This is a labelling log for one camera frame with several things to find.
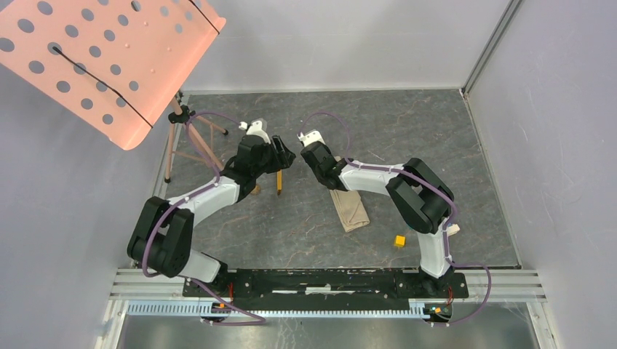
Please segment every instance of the beige cloth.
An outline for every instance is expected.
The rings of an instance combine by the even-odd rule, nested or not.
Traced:
[[[341,220],[346,233],[370,223],[360,194],[357,191],[330,190],[330,195],[332,196],[332,201],[334,201],[338,218]]]

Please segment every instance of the metal frame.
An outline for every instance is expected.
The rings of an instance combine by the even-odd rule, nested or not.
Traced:
[[[520,8],[520,4],[522,2],[523,0],[510,0],[510,2],[508,3],[506,10],[501,15],[501,18],[499,19],[499,22],[497,22],[495,30],[491,34],[490,39],[488,39],[484,50],[482,50],[482,54],[478,58],[476,65],[471,70],[471,74],[467,78],[467,81],[463,85],[463,88],[461,88],[461,92],[464,95],[468,94],[469,91],[471,91],[471,89],[474,87],[476,81],[478,80],[478,77],[484,70],[488,60],[490,59],[490,56],[493,55],[495,48],[499,44],[499,41],[503,37],[503,34],[506,32],[506,29],[510,26],[510,22]]]
[[[465,274],[469,298],[454,302],[481,302],[486,294],[484,270],[459,270]],[[416,269],[405,270],[417,273]],[[546,295],[535,270],[491,270],[493,288],[488,302],[523,302],[528,305],[533,328],[541,349],[558,348],[544,306]],[[104,333],[97,339],[96,349],[117,348],[122,325],[131,316],[216,316],[209,297],[183,297],[184,278],[146,278],[141,269],[118,269],[111,288],[103,323]],[[445,299],[410,299],[410,310],[401,311],[261,311],[266,318],[423,318],[425,303]]]

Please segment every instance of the tripod leg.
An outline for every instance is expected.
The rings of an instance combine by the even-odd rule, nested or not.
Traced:
[[[167,167],[165,167],[165,182],[172,181],[172,154],[173,154],[173,141],[175,138],[175,124],[170,124],[170,135],[167,138]]]

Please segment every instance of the gray marble surface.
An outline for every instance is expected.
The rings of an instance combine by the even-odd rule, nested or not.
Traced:
[[[463,100],[455,90],[303,92],[191,96],[197,111],[226,113],[241,121],[264,118],[267,132],[280,135],[298,156],[284,171],[283,191],[276,195],[276,175],[258,180],[261,193],[226,207],[195,227],[193,248],[228,263],[230,268],[413,267],[420,250],[415,233],[391,199],[361,193],[370,218],[366,227],[345,233],[330,194],[300,157],[295,137],[314,111],[345,118],[352,133],[350,157],[373,164],[423,159],[452,189],[461,232],[450,239],[458,262],[516,265],[517,258],[495,189]],[[229,128],[214,136],[214,151],[224,161],[235,155],[242,133]],[[208,127],[197,124],[209,141]],[[328,116],[316,116],[306,131],[318,129],[327,144],[344,155],[346,134]],[[178,150],[193,153],[181,135]],[[167,197],[186,193],[212,178],[203,163],[176,156]],[[396,235],[407,238],[394,246]]]

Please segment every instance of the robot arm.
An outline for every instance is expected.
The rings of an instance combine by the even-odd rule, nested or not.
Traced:
[[[191,249],[193,227],[211,214],[244,199],[263,174],[287,169],[295,159],[280,137],[270,138],[266,123],[256,120],[241,129],[247,131],[238,145],[238,153],[229,159],[220,180],[214,179],[189,193],[164,200],[156,196],[147,200],[135,226],[127,253],[141,261],[152,233],[154,242],[148,256],[148,266],[170,278],[182,275],[210,283],[227,265],[207,254]],[[167,216],[162,227],[167,234],[153,232],[156,223],[172,206],[179,203]]]
[[[451,214],[450,206],[432,190],[400,174],[401,170],[412,173],[453,199],[452,191],[422,160],[410,159],[406,164],[392,166],[351,160],[352,166],[345,159],[335,159],[318,131],[300,135],[299,139],[304,145],[300,154],[319,183],[330,190],[364,190],[390,196],[407,225],[417,232],[421,270],[432,278],[441,278],[448,272],[450,263],[443,240],[447,227],[443,223]]]

